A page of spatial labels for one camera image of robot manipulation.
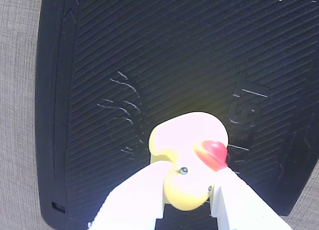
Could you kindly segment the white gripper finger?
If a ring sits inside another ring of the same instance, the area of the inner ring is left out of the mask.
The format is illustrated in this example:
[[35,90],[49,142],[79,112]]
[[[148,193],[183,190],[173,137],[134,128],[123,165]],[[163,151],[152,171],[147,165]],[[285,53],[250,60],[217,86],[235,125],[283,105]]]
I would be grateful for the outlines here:
[[229,167],[215,175],[210,214],[219,230],[290,230],[291,227]]
[[154,230],[163,218],[163,184],[172,163],[152,163],[117,185],[88,224],[89,230]]

